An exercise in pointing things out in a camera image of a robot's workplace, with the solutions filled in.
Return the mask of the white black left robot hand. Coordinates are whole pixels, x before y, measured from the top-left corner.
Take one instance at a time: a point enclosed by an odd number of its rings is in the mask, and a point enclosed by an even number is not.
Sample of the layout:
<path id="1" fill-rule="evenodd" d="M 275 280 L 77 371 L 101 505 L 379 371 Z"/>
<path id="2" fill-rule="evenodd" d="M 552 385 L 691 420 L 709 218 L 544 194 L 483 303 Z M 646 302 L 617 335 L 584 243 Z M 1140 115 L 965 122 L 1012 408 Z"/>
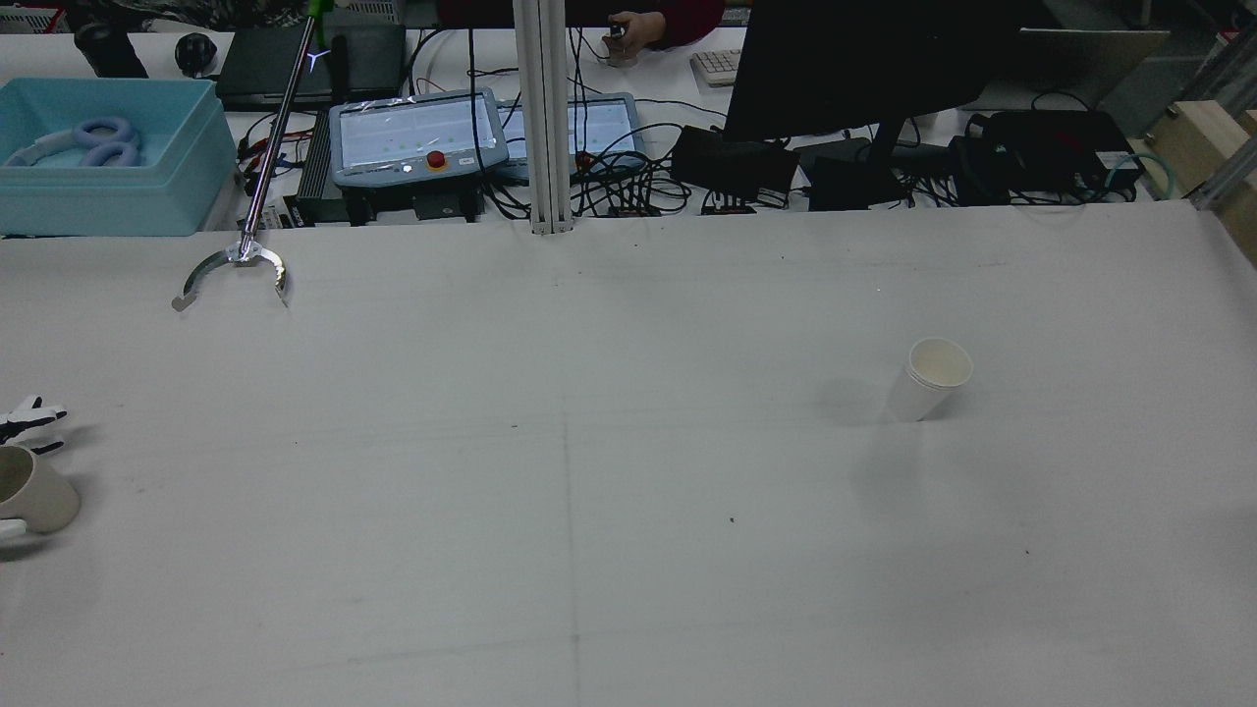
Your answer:
<path id="1" fill-rule="evenodd" d="M 34 439 L 28 433 L 67 416 L 67 408 L 43 398 L 26 398 L 3 415 L 3 540 L 23 533 L 53 533 L 67 528 L 80 509 L 75 487 L 47 462 L 64 447 L 59 437 Z"/>

